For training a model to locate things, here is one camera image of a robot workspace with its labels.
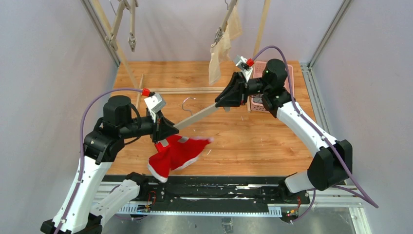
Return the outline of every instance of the pink plastic basket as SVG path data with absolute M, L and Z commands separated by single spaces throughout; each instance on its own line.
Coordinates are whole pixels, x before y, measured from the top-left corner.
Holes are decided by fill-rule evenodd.
M 263 71 L 265 69 L 265 65 L 267 62 L 264 61 L 257 61 L 255 62 L 255 67 L 254 67 L 254 74 L 253 78 L 259 78 L 263 76 Z M 293 66 L 288 65 L 288 69 L 290 70 L 290 75 L 291 75 L 291 83 L 293 86 L 293 91 L 294 91 L 294 72 L 293 72 Z M 285 89 L 290 92 L 290 87 L 288 85 L 288 79 L 285 80 Z M 259 112 L 266 112 L 269 113 L 268 111 L 265 110 L 264 106 L 261 103 L 256 103 L 254 102 L 254 98 L 251 98 L 251 111 L 259 111 Z

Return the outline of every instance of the white wall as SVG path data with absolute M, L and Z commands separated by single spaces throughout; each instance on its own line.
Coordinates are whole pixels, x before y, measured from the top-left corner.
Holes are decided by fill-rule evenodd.
M 101 0 L 109 21 L 114 13 Z M 309 61 L 342 0 L 272 0 L 261 48 L 280 47 L 289 60 Z M 115 10 L 117 1 L 112 0 Z M 135 53 L 129 44 L 129 12 L 124 11 L 118 40 L 131 61 L 210 60 L 210 46 L 226 14 L 224 0 L 138 0 Z M 251 57 L 254 52 L 264 0 L 239 0 L 243 35 L 232 42 L 231 54 Z M 278 54 L 266 52 L 260 59 Z
M 0 230 L 40 233 L 74 178 L 81 115 L 117 67 L 80 1 L 0 6 Z
M 355 177 L 375 234 L 413 233 L 413 2 L 353 1 L 314 67 L 339 139 L 354 148 Z

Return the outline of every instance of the red garment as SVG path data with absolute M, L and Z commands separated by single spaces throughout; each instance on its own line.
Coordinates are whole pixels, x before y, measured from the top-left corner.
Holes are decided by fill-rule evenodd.
M 155 144 L 158 153 L 149 158 L 148 169 L 159 181 L 168 180 L 170 170 L 183 169 L 196 160 L 206 145 L 214 141 L 213 138 L 172 135 L 167 139 L 168 146 L 163 147 L 160 142 Z

